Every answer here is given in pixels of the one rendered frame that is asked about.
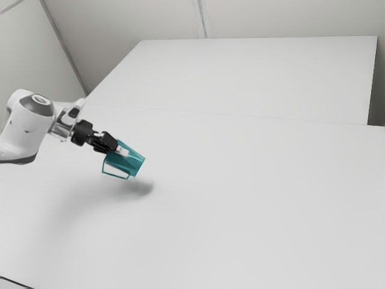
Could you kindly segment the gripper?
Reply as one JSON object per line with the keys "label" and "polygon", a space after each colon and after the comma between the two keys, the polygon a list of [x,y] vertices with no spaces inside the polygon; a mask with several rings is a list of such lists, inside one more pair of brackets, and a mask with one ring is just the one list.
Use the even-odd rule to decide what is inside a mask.
{"label": "gripper", "polygon": [[128,156],[128,150],[120,146],[118,140],[110,133],[95,131],[93,124],[86,120],[80,120],[73,127],[70,141],[78,146],[83,146],[86,143],[92,146],[96,152],[102,154],[113,152],[121,156]]}

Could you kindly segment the teal faceted mug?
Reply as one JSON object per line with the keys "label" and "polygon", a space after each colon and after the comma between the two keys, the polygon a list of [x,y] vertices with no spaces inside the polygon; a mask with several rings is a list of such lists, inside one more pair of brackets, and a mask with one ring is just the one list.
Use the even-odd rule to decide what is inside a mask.
{"label": "teal faceted mug", "polygon": [[[103,160],[102,173],[127,180],[130,176],[135,177],[137,175],[145,159],[145,157],[117,139],[117,149],[108,152]],[[124,175],[107,172],[106,166],[116,169],[116,171],[122,172]]]}

